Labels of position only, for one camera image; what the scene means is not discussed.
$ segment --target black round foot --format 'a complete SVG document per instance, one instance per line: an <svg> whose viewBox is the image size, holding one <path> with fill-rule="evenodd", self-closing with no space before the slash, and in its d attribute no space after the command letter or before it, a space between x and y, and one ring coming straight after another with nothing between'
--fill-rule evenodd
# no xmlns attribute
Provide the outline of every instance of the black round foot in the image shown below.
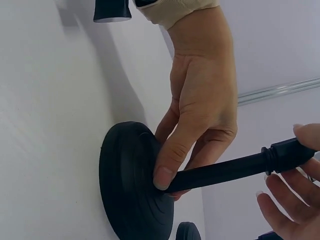
<svg viewBox="0 0 320 240"><path fill-rule="evenodd" d="M175 240L201 240L197 226L193 222L181 222Z"/></svg>
<svg viewBox="0 0 320 240"><path fill-rule="evenodd" d="M174 200L153 185L159 150L160 144L142 123L118 123L105 136L99 163L100 191L120 240L170 237Z"/></svg>

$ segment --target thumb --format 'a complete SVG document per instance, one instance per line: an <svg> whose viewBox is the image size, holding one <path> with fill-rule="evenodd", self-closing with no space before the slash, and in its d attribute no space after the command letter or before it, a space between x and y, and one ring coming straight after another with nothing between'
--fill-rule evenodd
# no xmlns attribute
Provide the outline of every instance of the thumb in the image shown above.
<svg viewBox="0 0 320 240"><path fill-rule="evenodd" d="M193 144L207 130L194 116L181 115L172 135L163 144L156 160L153 183L159 190L166 190L184 162Z"/></svg>
<svg viewBox="0 0 320 240"><path fill-rule="evenodd" d="M295 124L293 132L302 145L320 151L320 123Z"/></svg>

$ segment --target black pole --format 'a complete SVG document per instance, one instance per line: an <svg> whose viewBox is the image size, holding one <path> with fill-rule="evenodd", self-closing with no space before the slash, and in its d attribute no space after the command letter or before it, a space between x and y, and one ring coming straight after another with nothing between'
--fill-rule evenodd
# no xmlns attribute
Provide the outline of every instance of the black pole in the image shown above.
<svg viewBox="0 0 320 240"><path fill-rule="evenodd" d="M212 164L176 174L166 193L210 186L248 176L294 169L311 159L315 150L301 145L296 138L274 143L261 153Z"/></svg>

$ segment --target finger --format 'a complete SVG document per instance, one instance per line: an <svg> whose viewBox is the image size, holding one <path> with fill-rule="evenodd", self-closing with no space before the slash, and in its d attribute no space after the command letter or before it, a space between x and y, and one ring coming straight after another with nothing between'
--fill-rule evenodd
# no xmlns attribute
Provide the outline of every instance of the finger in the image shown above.
<svg viewBox="0 0 320 240"><path fill-rule="evenodd" d="M286 217L271 200L270 196L263 192L256 193L260 210L272 229L283 239L290 239L298 224Z"/></svg>
<svg viewBox="0 0 320 240"><path fill-rule="evenodd" d="M306 204L313 208L320 209L320 188L305 178L298 170L293 169L281 174L288 185L294 190ZM313 217L314 210L309 208L305 212L306 216L309 218Z"/></svg>
<svg viewBox="0 0 320 240"><path fill-rule="evenodd" d="M320 151L320 123L295 124L293 132L302 145Z"/></svg>
<svg viewBox="0 0 320 240"><path fill-rule="evenodd" d="M272 174L268 176L265 182L274 198L295 222L303 223L314 215L313 210L302 202L278 175Z"/></svg>
<svg viewBox="0 0 320 240"><path fill-rule="evenodd" d="M161 144L165 143L168 136L175 129L178 121L179 104L173 101L155 131L155 137Z"/></svg>
<svg viewBox="0 0 320 240"><path fill-rule="evenodd" d="M158 189L168 188L191 147L206 131L207 125L195 119L196 116L181 115L172 135L163 144L157 156L153 178Z"/></svg>
<svg viewBox="0 0 320 240"><path fill-rule="evenodd" d="M310 177L317 181L320 181L320 162L318 160L316 160L315 158L311 158L300 167Z"/></svg>
<svg viewBox="0 0 320 240"><path fill-rule="evenodd" d="M208 129L195 144L186 169L214 164L234 138L235 134L233 132Z"/></svg>
<svg viewBox="0 0 320 240"><path fill-rule="evenodd" d="M174 193L171 193L171 196L174 198L174 201L178 201L182 195L188 193L190 190L183 190L183 191L179 191L179 192L174 192Z"/></svg>

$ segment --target wrist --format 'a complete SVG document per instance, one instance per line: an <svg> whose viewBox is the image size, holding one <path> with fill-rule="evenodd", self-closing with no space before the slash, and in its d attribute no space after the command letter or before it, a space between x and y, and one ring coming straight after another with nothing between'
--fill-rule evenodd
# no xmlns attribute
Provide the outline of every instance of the wrist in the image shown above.
<svg viewBox="0 0 320 240"><path fill-rule="evenodd" d="M188 14L176 22L168 33L176 54L207 56L226 50L233 52L232 34L219 6Z"/></svg>

